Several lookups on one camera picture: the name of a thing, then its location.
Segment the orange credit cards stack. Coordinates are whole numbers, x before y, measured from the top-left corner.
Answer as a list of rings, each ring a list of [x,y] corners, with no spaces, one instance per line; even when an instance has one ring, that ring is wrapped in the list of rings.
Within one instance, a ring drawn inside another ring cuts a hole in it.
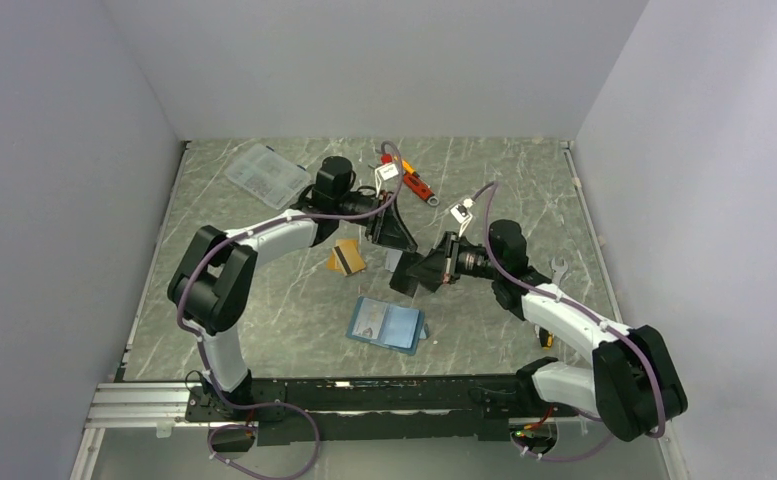
[[[330,251],[327,268],[344,276],[364,271],[367,264],[359,251],[359,242],[356,239],[337,240]]]

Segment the single black VIP card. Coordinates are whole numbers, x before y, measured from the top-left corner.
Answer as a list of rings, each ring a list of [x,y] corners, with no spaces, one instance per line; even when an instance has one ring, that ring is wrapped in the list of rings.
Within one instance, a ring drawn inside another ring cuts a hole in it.
[[[408,272],[409,268],[410,264],[399,262],[392,272],[389,287],[393,291],[407,297],[414,297],[419,286],[419,280]]]

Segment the blue card holder wallet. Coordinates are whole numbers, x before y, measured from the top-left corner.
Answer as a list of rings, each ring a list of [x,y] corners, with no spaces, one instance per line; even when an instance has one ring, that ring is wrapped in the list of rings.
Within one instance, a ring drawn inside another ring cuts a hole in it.
[[[422,340],[427,340],[429,338],[429,328],[425,322],[425,314],[423,311],[389,302],[385,302],[389,305],[389,309],[380,336],[377,340],[366,340],[352,336],[350,333],[352,318],[362,297],[364,296],[360,296],[357,299],[353,309],[351,320],[345,334],[348,339],[397,351],[406,355],[414,355],[419,343]]]

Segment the single silver VIP card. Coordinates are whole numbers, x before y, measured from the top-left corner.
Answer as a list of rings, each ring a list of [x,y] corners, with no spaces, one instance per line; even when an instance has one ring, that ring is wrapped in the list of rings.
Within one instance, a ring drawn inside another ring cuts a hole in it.
[[[389,305],[382,301],[362,297],[352,318],[352,336],[377,340],[380,336]]]

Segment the silver grey card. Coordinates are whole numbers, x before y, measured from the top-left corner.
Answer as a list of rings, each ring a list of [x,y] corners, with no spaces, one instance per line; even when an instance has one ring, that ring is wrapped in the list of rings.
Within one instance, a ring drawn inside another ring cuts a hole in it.
[[[402,259],[403,251],[397,249],[387,249],[384,267],[389,272],[395,272],[400,260]]]

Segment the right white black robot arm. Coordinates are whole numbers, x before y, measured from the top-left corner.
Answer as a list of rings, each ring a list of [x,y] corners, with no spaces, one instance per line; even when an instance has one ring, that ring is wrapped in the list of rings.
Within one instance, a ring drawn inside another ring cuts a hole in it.
[[[412,296],[419,288],[436,292],[463,276],[488,280],[504,310],[533,323],[544,338],[570,346],[587,363],[577,367],[544,357],[521,367],[512,397],[524,413],[568,406],[631,441],[659,434],[668,420],[687,410],[687,395],[660,332],[614,322],[566,295],[531,266],[518,223],[494,221],[485,244],[446,232],[426,255],[405,252],[390,286]]]

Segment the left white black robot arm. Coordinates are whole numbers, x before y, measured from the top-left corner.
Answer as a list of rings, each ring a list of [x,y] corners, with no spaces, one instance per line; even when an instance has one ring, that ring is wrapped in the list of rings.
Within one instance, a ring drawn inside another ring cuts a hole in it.
[[[233,232],[204,226],[192,238],[167,297],[177,307],[179,327],[196,337],[202,377],[214,390],[212,407],[225,419],[243,417],[255,402],[236,324],[257,268],[323,243],[343,222],[364,227],[377,246],[417,250],[396,205],[398,194],[356,187],[355,180],[350,160],[327,157],[314,182],[283,213]]]

